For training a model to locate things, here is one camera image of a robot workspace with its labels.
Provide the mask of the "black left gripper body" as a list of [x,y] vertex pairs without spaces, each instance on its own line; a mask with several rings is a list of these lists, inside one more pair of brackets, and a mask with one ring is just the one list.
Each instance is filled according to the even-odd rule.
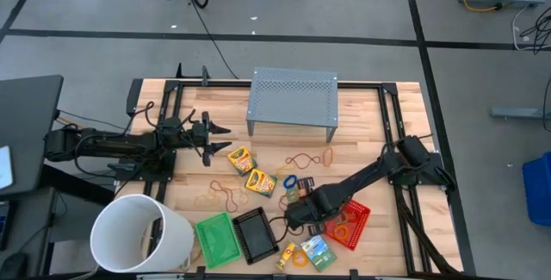
[[208,112],[201,113],[200,121],[193,121],[192,132],[194,134],[194,143],[203,149],[202,163],[204,166],[211,165],[212,146],[209,139],[210,117]]

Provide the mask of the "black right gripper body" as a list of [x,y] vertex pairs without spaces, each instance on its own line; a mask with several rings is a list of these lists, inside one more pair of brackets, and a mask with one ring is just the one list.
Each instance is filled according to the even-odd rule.
[[307,229],[310,235],[321,235],[326,233],[325,221],[322,219],[324,213],[318,202],[319,191],[315,188],[313,177],[299,178],[297,181],[299,200],[308,208],[310,215],[307,218]]

